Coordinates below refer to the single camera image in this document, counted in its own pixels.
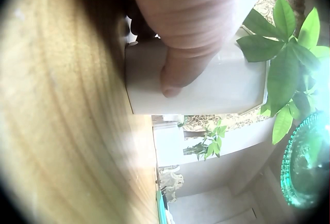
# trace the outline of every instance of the white wall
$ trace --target white wall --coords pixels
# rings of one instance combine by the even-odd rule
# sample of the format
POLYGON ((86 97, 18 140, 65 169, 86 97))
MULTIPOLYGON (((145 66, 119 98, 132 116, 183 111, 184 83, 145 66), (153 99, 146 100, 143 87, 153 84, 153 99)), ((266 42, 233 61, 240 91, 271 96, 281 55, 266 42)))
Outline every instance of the white wall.
POLYGON ((267 224, 297 224, 293 207, 288 206, 281 192, 281 185, 269 167, 262 170, 251 185, 251 192, 267 224))
POLYGON ((217 188, 200 194, 180 197, 169 209, 176 224, 216 224, 231 219, 253 208, 256 220, 241 224, 263 224, 263 218, 251 192, 232 197, 228 187, 217 188))
MULTIPOLYGON (((236 195, 243 192, 246 187, 256 178, 258 173, 265 167, 268 160, 273 155, 277 146, 281 145, 277 149, 277 155, 283 156, 284 148, 290 139, 295 126, 293 125, 288 134, 276 145, 273 145, 271 140, 271 134, 265 138, 264 142, 261 142, 255 146, 249 147, 244 150, 242 160, 235 169, 235 173, 229 179, 228 184, 232 194, 236 195)), ((277 163, 277 169, 281 168, 281 163, 277 163)))
POLYGON ((241 161, 243 150, 204 161, 180 165, 184 183, 175 191, 177 197, 210 191, 227 184, 228 179, 241 161))
POLYGON ((155 124, 153 139, 159 167, 179 165, 184 161, 184 131, 176 122, 155 124))

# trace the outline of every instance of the human skin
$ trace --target human skin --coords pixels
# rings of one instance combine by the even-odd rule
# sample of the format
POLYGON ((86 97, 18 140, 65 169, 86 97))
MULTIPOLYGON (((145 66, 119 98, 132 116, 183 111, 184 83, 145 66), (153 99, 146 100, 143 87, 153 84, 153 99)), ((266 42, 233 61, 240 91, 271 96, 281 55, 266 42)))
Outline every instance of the human skin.
POLYGON ((168 46, 161 89, 166 97, 173 97, 203 72, 234 36, 257 0, 136 2, 147 24, 168 46))

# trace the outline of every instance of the plant stem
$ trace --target plant stem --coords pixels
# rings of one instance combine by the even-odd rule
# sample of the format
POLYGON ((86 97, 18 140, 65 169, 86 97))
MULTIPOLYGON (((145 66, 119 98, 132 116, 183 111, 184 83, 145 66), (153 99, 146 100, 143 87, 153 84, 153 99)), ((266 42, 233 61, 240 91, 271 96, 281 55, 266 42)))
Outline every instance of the plant stem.
POLYGON ((185 137, 204 137, 205 136, 205 131, 184 131, 184 136, 185 137))
POLYGON ((192 148, 192 147, 185 148, 185 149, 184 149, 184 155, 193 154, 194 150, 195 150, 195 149, 192 148))

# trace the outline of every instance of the teal glass bowl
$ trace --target teal glass bowl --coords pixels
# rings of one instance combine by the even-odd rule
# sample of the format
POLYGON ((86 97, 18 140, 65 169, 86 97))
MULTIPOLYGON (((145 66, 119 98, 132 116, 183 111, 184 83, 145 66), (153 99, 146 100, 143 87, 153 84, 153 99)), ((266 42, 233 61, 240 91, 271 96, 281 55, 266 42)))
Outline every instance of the teal glass bowl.
POLYGON ((293 132, 281 166, 282 193, 289 205, 316 207, 329 187, 329 116, 315 112, 293 132))

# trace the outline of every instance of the green glass dish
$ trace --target green glass dish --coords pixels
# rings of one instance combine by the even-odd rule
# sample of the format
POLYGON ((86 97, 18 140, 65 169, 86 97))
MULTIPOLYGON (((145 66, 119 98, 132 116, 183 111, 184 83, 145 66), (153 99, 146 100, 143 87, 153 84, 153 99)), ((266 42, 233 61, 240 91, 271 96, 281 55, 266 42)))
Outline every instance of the green glass dish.
POLYGON ((282 193, 289 205, 316 207, 329 187, 329 116, 315 112, 293 132, 281 166, 282 193))

